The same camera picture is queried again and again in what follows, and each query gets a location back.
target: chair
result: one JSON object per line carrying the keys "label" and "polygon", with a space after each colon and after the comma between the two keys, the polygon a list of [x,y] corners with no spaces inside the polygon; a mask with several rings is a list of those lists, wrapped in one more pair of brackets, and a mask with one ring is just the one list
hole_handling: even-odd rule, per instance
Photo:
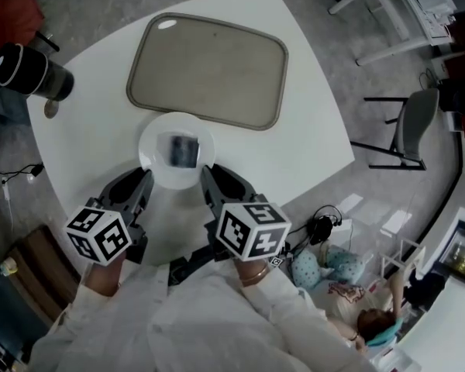
{"label": "chair", "polygon": [[394,156],[401,160],[400,165],[369,165],[378,170],[425,171],[425,164],[419,155],[419,144],[425,131],[431,125],[439,105],[439,91],[429,89],[414,92],[410,98],[365,98],[368,102],[401,102],[399,117],[387,120],[387,125],[396,123],[393,142],[389,149],[365,143],[350,142],[352,146],[373,150]]}

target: power cord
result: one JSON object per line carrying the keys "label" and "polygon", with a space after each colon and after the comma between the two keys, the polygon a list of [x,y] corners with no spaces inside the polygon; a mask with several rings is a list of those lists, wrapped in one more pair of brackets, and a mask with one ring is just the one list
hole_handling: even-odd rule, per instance
{"label": "power cord", "polygon": [[26,175],[31,174],[34,177],[37,177],[39,174],[41,174],[41,172],[43,171],[44,168],[45,168],[45,166],[43,165],[43,163],[40,163],[40,164],[26,165],[21,170],[15,170],[15,171],[12,171],[12,172],[0,172],[0,175],[2,175],[2,176],[11,175],[7,179],[2,179],[2,184],[6,184],[8,181],[10,181],[11,179],[13,179],[14,177],[16,177],[16,176],[18,176],[20,174],[26,174]]}
{"label": "power cord", "polygon": [[[424,88],[423,84],[422,84],[422,76],[425,76],[425,78],[427,79],[428,81],[428,86]],[[434,73],[429,69],[425,69],[425,71],[423,71],[419,76],[418,76],[418,82],[420,84],[420,88],[422,90],[426,90],[428,88],[431,88],[430,86],[432,85],[433,87],[437,87],[437,83],[438,83],[438,80],[436,78],[436,76],[434,75]]]}
{"label": "power cord", "polygon": [[351,221],[350,244],[348,245],[348,252],[351,252],[351,241],[353,239],[353,220]]}
{"label": "power cord", "polygon": [[9,204],[9,213],[10,213],[10,231],[14,234],[14,215],[12,214],[12,206],[10,205],[10,198],[7,199]]}

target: white table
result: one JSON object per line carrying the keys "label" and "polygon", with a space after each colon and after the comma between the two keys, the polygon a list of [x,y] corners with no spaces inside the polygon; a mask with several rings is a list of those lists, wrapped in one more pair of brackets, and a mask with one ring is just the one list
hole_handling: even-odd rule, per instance
{"label": "white table", "polygon": [[[341,0],[341,2],[335,4],[332,8],[329,9],[330,14],[336,14],[338,11],[346,7],[354,0]],[[398,43],[394,46],[390,46],[387,49],[379,51],[377,53],[369,54],[365,57],[361,57],[356,60],[356,63],[359,66],[369,64],[381,58],[390,57],[398,53],[403,53],[405,51],[414,50],[415,48],[423,46],[438,46],[440,44],[452,43],[452,38],[448,29],[438,23],[435,18],[431,15],[428,15],[421,8],[417,0],[402,0],[411,14],[415,18],[415,21],[418,22],[419,33],[408,36],[408,32],[405,31],[405,22],[399,16],[398,10],[392,5],[391,0],[379,0],[382,4],[382,7],[386,10],[388,15],[391,18],[391,21],[394,23],[398,34],[401,37],[404,37],[406,34],[407,40],[403,40],[401,43]]]}
{"label": "white table", "polygon": [[[164,11],[258,29],[288,47],[284,98],[275,126],[258,132],[206,122],[215,138],[217,163],[283,205],[353,161],[331,89],[282,0],[191,0]],[[159,13],[100,40],[66,65],[75,86],[54,119],[43,114],[45,99],[28,99],[46,172],[68,215],[97,196],[110,180],[139,164],[140,134],[160,113],[132,105],[126,82],[143,31]],[[149,207],[139,218],[150,239],[148,260],[161,263],[206,244],[202,225],[212,214],[201,192],[199,185],[187,191],[155,186]]]}

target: wrist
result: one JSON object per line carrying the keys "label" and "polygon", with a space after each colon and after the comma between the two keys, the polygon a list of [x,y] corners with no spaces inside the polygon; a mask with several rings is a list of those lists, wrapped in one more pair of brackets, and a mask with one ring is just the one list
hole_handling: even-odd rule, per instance
{"label": "wrist", "polygon": [[126,253],[123,253],[108,266],[101,266],[94,263],[86,277],[84,286],[100,295],[107,297],[113,296],[119,288],[119,278],[121,275],[122,263],[125,258]]}
{"label": "wrist", "polygon": [[234,265],[244,287],[257,284],[269,272],[268,263],[265,260],[253,260],[250,262],[234,260]]}

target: headphones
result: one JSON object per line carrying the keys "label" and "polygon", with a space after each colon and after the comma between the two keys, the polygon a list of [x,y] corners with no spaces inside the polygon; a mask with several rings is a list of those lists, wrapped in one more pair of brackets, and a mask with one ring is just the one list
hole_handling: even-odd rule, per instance
{"label": "headphones", "polygon": [[[322,214],[317,216],[324,208],[331,208],[337,215],[332,213]],[[310,238],[310,244],[315,245],[326,241],[332,232],[332,228],[341,226],[343,223],[343,214],[334,205],[323,205],[313,216],[307,221],[307,235]]]}

